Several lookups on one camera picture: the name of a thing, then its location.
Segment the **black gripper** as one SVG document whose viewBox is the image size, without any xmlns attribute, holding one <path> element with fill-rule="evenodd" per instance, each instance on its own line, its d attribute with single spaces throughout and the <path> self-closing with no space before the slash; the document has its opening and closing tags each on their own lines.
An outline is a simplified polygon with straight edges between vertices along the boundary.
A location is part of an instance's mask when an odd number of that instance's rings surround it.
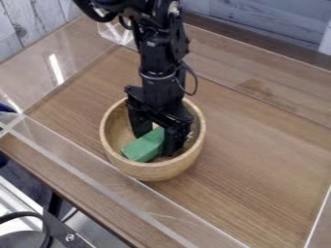
<svg viewBox="0 0 331 248">
<path fill-rule="evenodd" d="M 127 85 L 127 107 L 132 132 L 140 138 L 152 130 L 152 122 L 164 130 L 163 155 L 172 156 L 187 142 L 192 115 L 184 107 L 187 72 L 163 76 L 140 71 L 143 84 Z"/>
</svg>

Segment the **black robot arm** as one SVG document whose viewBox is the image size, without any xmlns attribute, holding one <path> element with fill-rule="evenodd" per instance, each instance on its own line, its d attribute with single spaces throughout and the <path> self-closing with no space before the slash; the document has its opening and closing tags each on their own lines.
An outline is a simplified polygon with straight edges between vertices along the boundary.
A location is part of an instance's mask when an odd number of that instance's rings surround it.
<svg viewBox="0 0 331 248">
<path fill-rule="evenodd" d="M 183 148 L 192 124 L 184 107 L 190 40 L 180 0 L 72 1 L 93 21 L 117 20 L 133 33 L 143 84 L 124 88 L 131 127 L 139 138 L 159 125 L 164 129 L 162 154 L 171 156 Z"/>
</svg>

